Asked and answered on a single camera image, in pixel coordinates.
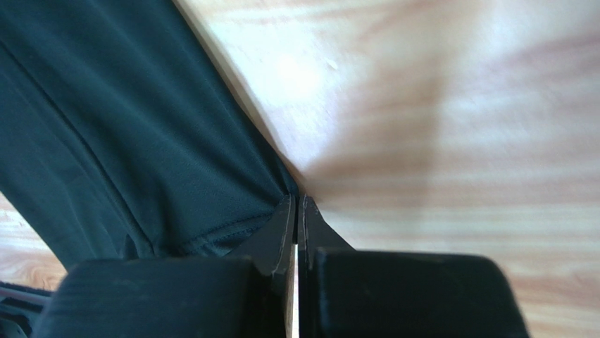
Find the black printed t-shirt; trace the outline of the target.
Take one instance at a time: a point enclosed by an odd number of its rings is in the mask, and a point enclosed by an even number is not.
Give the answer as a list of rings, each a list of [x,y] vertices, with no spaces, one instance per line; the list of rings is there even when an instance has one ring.
[[[298,189],[172,1],[2,1],[1,192],[69,269],[224,256]]]

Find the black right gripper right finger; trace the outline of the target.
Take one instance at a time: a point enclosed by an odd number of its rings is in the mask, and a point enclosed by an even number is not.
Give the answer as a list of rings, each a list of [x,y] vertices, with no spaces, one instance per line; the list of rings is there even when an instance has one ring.
[[[299,336],[316,337],[315,320],[318,318],[314,303],[313,263],[319,248],[351,250],[354,248],[324,220],[314,199],[305,195],[298,202],[298,291]]]

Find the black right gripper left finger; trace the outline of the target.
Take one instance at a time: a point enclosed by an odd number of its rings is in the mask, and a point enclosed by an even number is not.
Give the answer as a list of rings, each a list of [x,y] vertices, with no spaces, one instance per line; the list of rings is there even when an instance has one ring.
[[[227,257],[249,258],[261,276],[251,310],[257,337],[291,337],[294,305],[296,198],[284,197],[270,219]]]

